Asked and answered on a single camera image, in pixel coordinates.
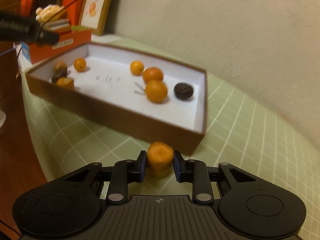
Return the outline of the red open gift box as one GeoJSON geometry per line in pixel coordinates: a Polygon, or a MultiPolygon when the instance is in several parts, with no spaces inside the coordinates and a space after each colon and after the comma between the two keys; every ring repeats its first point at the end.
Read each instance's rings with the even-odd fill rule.
{"type": "Polygon", "coordinates": [[[59,41],[54,45],[42,45],[22,42],[21,54],[31,63],[35,64],[49,57],[77,47],[91,41],[92,29],[72,26],[68,33],[60,34],[59,41]]]}

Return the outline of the dark round fruit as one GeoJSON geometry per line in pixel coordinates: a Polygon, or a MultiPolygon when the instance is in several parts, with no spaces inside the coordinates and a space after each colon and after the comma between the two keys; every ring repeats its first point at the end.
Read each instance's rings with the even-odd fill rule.
{"type": "Polygon", "coordinates": [[[180,100],[189,100],[194,93],[194,89],[193,86],[187,84],[187,83],[177,83],[174,87],[174,94],[176,96],[176,98],[180,99],[180,100]]]}

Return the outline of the wooden framed calligraphy picture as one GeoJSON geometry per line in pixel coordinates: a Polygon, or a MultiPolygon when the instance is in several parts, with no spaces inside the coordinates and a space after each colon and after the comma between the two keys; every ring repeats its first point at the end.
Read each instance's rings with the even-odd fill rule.
{"type": "Polygon", "coordinates": [[[103,35],[112,0],[84,0],[78,25],[91,28],[94,35],[103,35]]]}

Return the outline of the green brown kiwi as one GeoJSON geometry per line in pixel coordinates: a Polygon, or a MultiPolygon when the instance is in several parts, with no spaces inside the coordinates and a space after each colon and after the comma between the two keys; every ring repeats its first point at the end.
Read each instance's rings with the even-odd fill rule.
{"type": "Polygon", "coordinates": [[[57,81],[62,77],[68,76],[68,70],[66,68],[58,69],[53,77],[51,78],[51,83],[57,83],[57,81]]]}

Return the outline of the stack of grey books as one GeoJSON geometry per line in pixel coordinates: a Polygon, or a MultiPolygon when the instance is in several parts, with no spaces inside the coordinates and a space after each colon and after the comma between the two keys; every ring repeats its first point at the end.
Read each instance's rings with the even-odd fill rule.
{"type": "Polygon", "coordinates": [[[71,24],[69,22],[69,19],[62,18],[57,21],[46,23],[43,28],[47,31],[65,33],[71,31],[71,24]]]}

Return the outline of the small orange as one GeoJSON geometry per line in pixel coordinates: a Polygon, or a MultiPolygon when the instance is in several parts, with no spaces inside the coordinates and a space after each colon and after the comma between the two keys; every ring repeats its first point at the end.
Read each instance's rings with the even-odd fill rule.
{"type": "Polygon", "coordinates": [[[74,60],[73,66],[77,72],[84,72],[87,68],[87,62],[84,58],[77,58],[74,60]]]}

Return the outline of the brown shallow cardboard box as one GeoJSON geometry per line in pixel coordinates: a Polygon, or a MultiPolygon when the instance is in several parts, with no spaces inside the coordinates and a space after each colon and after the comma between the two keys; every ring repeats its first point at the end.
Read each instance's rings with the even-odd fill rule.
{"type": "Polygon", "coordinates": [[[25,74],[31,93],[98,124],[147,142],[160,141],[191,155],[206,133],[207,74],[204,69],[135,49],[86,43],[39,63],[25,74]],[[73,63],[84,58],[87,68],[77,72],[73,63]],[[144,81],[130,72],[139,60],[163,71],[168,96],[153,103],[144,95],[144,81]],[[54,66],[63,61],[74,90],[51,83],[54,66]],[[177,83],[193,86],[189,100],[174,94],[177,83]]]}

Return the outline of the large orange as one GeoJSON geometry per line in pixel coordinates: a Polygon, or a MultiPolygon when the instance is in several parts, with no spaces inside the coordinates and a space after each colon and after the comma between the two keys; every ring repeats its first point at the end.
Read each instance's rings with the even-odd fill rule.
{"type": "Polygon", "coordinates": [[[162,70],[157,67],[147,68],[143,72],[143,80],[144,80],[145,84],[147,84],[148,82],[150,82],[152,80],[163,81],[163,79],[164,79],[164,74],[163,74],[162,70]]]}

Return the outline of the brown yellow round cake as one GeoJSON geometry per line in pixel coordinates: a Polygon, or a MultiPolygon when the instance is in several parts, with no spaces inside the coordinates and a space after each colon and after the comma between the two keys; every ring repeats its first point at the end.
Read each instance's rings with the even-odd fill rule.
{"type": "Polygon", "coordinates": [[[54,73],[58,74],[62,69],[67,69],[67,68],[68,68],[68,66],[65,62],[59,61],[54,66],[54,73]]]}

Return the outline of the carrot piece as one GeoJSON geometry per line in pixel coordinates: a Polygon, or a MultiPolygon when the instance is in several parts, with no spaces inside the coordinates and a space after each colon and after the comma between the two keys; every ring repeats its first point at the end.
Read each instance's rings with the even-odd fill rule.
{"type": "Polygon", "coordinates": [[[162,142],[153,142],[147,151],[147,165],[150,173],[156,177],[166,176],[172,165],[174,150],[162,142]]]}

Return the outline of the yellow plush toy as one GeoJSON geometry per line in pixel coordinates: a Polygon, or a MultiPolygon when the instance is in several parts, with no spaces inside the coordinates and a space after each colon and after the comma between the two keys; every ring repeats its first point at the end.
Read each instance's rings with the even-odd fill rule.
{"type": "Polygon", "coordinates": [[[45,8],[36,9],[36,20],[40,23],[53,22],[61,18],[64,7],[57,4],[50,4],[45,8]]]}

